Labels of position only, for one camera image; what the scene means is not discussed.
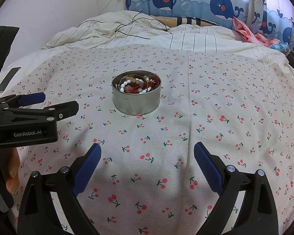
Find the person's left hand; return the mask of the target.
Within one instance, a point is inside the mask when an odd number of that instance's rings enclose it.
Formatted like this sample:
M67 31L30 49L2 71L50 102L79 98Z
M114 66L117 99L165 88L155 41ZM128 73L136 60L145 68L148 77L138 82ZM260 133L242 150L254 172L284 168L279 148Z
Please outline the person's left hand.
M19 188L18 170L20 167L20 159L17 149L14 147L11 149L11 157L7 165L7 171L9 176L6 180L6 188L10 194L15 194Z

